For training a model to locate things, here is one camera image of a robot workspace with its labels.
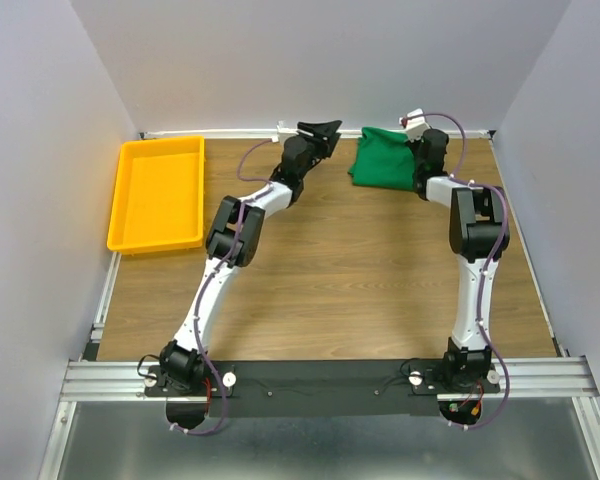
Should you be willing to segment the yellow plastic tray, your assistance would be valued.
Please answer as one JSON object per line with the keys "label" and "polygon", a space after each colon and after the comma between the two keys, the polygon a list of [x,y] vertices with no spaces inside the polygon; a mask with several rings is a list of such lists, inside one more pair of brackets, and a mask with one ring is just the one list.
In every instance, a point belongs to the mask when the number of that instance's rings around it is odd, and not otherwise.
{"label": "yellow plastic tray", "polygon": [[204,237],[205,139],[121,146],[107,247],[123,255],[198,248]]}

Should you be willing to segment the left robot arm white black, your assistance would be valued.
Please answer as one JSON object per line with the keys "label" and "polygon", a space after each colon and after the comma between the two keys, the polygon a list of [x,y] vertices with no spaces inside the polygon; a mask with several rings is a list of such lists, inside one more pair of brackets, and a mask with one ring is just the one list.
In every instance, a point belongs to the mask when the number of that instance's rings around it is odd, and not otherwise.
{"label": "left robot arm white black", "polygon": [[208,376],[222,379],[209,358],[213,322],[234,277],[254,259],[265,220],[289,208],[304,190],[306,175],[331,157],[341,137],[340,120],[300,122],[282,142],[279,163],[267,178],[237,176],[262,187],[219,204],[205,240],[206,260],[200,285],[187,315],[159,355],[161,374],[181,395],[194,393]]}

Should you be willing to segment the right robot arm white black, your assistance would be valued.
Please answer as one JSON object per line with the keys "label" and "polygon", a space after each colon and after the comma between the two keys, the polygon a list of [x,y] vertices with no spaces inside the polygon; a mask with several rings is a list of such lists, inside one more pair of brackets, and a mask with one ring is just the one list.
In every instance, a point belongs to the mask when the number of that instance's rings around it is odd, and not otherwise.
{"label": "right robot arm white black", "polygon": [[460,392],[488,378],[494,348],[491,297],[509,222],[500,189],[461,181],[445,171],[449,137],[428,128],[416,142],[413,183],[420,198],[449,209],[449,245],[459,268],[456,320],[435,370],[445,388]]}

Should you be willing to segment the green t-shirt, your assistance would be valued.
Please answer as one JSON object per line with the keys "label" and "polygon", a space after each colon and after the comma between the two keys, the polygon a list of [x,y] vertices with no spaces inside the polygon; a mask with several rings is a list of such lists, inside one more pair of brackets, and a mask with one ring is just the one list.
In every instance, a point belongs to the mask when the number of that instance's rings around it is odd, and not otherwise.
{"label": "green t-shirt", "polygon": [[377,127],[363,127],[355,161],[348,170],[352,184],[414,192],[415,159],[406,136]]}

